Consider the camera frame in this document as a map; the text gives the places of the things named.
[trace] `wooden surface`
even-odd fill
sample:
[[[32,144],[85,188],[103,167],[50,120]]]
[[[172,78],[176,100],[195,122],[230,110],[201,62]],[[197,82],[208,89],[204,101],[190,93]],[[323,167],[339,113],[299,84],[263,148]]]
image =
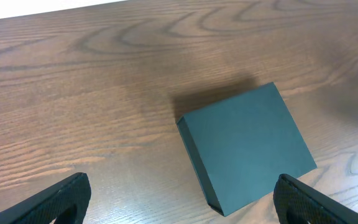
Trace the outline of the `wooden surface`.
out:
[[[358,1],[131,0],[0,20],[0,211],[74,172],[85,223],[277,223],[272,194],[221,217],[175,117],[275,82],[318,169],[358,212]]]

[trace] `box top surface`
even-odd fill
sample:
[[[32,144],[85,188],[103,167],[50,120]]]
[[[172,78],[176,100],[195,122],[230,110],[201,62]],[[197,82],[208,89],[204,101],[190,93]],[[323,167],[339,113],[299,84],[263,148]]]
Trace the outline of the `box top surface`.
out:
[[[316,168],[273,83],[183,117],[225,215]]]

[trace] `box side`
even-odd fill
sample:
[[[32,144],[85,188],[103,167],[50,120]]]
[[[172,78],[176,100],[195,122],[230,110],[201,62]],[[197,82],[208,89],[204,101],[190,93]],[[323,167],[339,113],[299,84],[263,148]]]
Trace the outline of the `box side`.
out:
[[[191,135],[190,130],[187,126],[185,117],[181,117],[179,119],[179,121],[177,122],[177,126],[208,205],[211,206],[212,209],[223,215],[223,211],[219,204],[218,198],[212,187],[212,183],[208,177],[208,173],[205,169],[203,161],[201,160],[193,136]]]

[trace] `brown wood tabletop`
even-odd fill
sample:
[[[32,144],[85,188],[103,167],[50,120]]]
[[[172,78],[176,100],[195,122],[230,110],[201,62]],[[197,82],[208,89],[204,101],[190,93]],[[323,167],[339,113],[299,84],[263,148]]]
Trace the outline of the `brown wood tabletop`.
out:
[[[75,172],[85,223],[278,223],[272,194],[210,209],[179,115],[275,82],[358,212],[358,0],[131,0],[0,20],[0,211]]]

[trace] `wooden table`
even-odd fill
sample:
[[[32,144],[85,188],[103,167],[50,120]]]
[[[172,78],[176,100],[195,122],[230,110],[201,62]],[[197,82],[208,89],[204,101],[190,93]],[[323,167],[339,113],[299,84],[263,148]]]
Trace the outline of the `wooden table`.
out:
[[[0,211],[75,172],[85,223],[277,223],[272,194],[211,210],[180,114],[275,82],[358,212],[358,1],[131,0],[0,20]]]

